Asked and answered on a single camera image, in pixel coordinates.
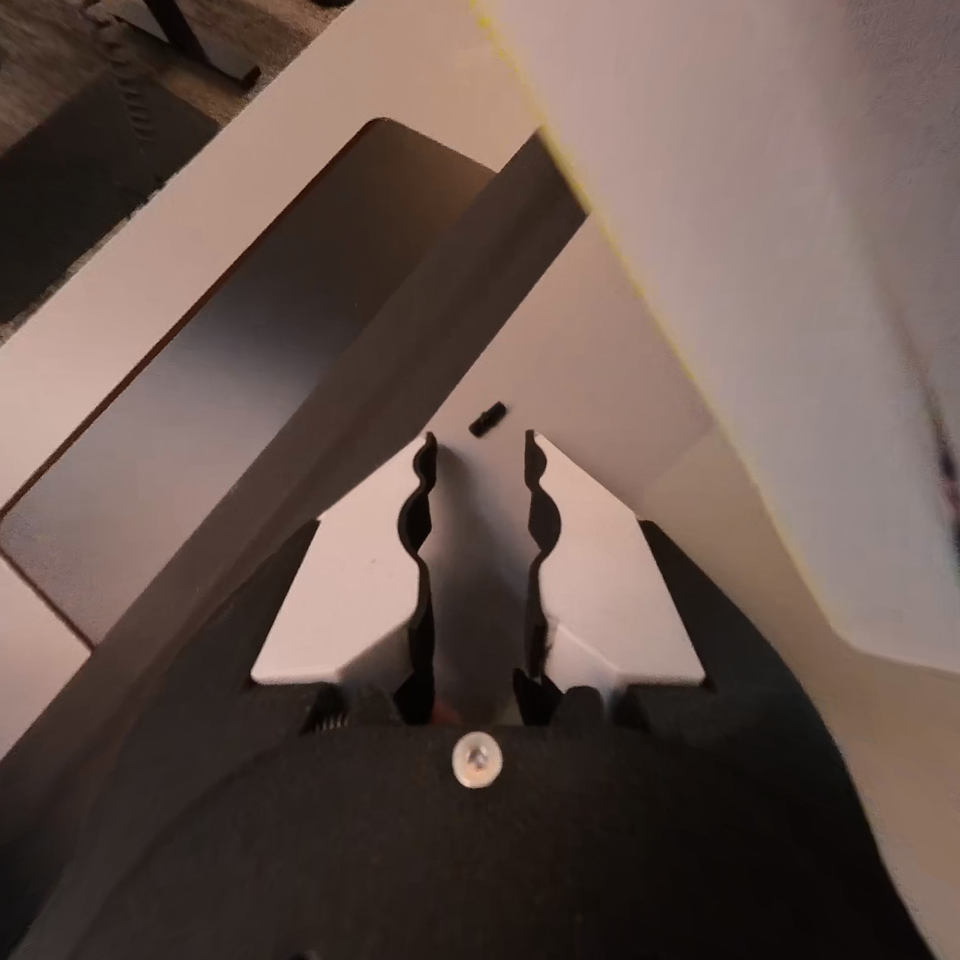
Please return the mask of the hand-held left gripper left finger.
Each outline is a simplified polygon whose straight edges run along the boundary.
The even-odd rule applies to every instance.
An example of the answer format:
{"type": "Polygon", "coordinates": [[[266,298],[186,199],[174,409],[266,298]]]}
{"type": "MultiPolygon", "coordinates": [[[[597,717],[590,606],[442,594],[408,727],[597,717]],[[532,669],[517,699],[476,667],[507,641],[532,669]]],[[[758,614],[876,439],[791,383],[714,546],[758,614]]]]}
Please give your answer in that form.
{"type": "Polygon", "coordinates": [[[258,686],[376,688],[406,723],[431,722],[435,622],[421,550],[437,453],[434,434],[421,434],[318,517],[251,668],[258,686]]]}

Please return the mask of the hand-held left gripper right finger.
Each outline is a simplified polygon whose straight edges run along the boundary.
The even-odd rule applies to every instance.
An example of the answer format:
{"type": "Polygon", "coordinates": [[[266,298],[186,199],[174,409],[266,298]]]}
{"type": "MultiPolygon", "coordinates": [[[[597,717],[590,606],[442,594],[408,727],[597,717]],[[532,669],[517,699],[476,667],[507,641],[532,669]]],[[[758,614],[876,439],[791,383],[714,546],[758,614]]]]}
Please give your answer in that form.
{"type": "Polygon", "coordinates": [[[522,723],[549,724],[574,689],[607,709],[633,687],[701,687],[706,670],[634,511],[532,429],[523,478],[535,555],[512,679],[522,723]]]}

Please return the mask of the black metal table leg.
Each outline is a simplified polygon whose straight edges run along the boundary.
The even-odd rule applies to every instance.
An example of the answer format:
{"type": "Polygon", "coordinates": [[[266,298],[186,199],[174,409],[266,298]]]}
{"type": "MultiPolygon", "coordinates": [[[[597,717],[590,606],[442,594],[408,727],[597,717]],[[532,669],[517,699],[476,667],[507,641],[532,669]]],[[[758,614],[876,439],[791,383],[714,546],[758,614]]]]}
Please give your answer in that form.
{"type": "Polygon", "coordinates": [[[144,1],[158,39],[195,65],[208,67],[242,90],[251,90],[260,67],[246,54],[205,32],[198,32],[176,1],[144,1]]]}

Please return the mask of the white cardboard box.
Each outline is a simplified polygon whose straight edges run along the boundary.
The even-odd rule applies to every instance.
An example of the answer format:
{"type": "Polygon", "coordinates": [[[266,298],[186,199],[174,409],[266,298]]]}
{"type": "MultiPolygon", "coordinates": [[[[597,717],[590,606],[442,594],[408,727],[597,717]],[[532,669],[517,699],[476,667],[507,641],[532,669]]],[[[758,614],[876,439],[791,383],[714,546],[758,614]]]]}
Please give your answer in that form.
{"type": "Polygon", "coordinates": [[[3,958],[958,958],[958,350],[844,26],[357,2],[2,347],[3,958]],[[701,686],[522,723],[530,429],[701,686]],[[431,722],[255,683],[427,431],[431,722]]]}

